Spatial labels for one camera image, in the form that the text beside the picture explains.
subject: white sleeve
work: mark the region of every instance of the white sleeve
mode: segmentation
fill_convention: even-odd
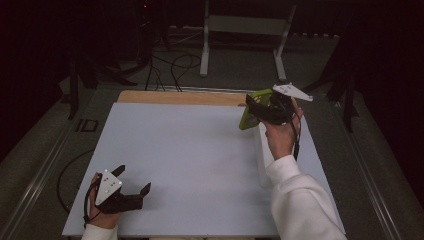
[[[327,192],[300,172],[293,156],[274,161],[266,173],[274,185],[271,212],[281,239],[346,239]]]
[[[113,229],[104,229],[87,224],[81,240],[117,240],[118,225]]]

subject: wrist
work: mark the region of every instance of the wrist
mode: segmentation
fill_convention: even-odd
[[[291,151],[288,151],[288,150],[282,150],[272,154],[275,161],[289,155],[291,155]]]
[[[112,218],[106,218],[106,219],[94,219],[89,224],[94,225],[99,228],[104,229],[113,229],[116,226],[118,219]]]

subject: person's left hand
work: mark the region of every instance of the person's left hand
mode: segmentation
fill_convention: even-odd
[[[99,177],[99,174],[96,173],[91,180],[91,183],[93,184]],[[96,199],[96,190],[93,188],[90,192],[90,219],[91,221],[88,222],[88,224],[105,228],[105,229],[112,229],[116,226],[119,218],[122,215],[122,212],[120,213],[114,213],[114,214],[104,214],[100,212],[100,210],[96,207],[94,204],[94,201]]]

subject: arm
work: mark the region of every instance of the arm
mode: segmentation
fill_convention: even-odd
[[[297,108],[296,113],[299,118],[294,117],[293,123],[299,132],[303,111]],[[291,126],[264,124],[275,159],[266,169],[274,185],[271,212],[281,239],[346,239],[327,192],[311,176],[300,172],[291,155],[295,139]]]
[[[91,180],[92,183],[96,181],[98,174],[96,173]],[[101,213],[94,200],[96,192],[93,189],[90,192],[90,221],[86,225],[86,229],[82,236],[82,240],[116,240],[118,239],[118,220],[122,213],[104,214]]]

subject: dark background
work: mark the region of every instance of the dark background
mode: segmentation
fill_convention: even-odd
[[[202,1],[165,2],[167,24],[203,25]],[[223,14],[278,15],[261,11],[257,1],[241,2],[243,5],[235,7],[216,1],[211,9]],[[62,97],[58,82],[69,75],[70,41],[81,41],[94,58],[106,62],[113,62],[116,56],[131,57],[136,48],[131,2],[122,1],[122,8],[108,4],[111,1],[0,2],[0,160]],[[115,17],[113,21],[101,17],[104,11]],[[291,29],[292,33],[307,33],[307,37],[314,33],[341,36],[323,77],[354,68],[356,90],[364,95],[422,204],[423,13],[424,5],[418,0],[379,5],[306,2],[299,5]],[[125,42],[113,39],[125,35]]]

